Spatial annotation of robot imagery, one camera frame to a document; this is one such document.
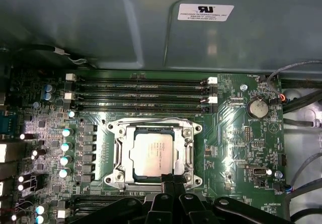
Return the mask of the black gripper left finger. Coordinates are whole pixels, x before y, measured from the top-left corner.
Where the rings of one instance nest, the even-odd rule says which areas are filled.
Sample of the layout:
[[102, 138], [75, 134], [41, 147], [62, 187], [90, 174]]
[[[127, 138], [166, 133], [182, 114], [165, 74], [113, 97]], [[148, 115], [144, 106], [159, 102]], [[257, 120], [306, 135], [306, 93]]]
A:
[[177, 179], [177, 175], [162, 174], [162, 192], [152, 201], [125, 197], [72, 223], [172, 223]]

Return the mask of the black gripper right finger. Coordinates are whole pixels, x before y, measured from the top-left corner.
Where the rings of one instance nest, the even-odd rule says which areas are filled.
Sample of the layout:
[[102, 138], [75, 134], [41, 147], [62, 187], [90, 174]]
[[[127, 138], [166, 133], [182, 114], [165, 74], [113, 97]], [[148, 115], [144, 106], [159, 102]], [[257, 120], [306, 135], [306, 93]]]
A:
[[174, 193], [185, 217], [185, 223], [291, 223], [229, 197], [215, 199], [212, 204], [187, 193], [183, 175], [173, 175]]

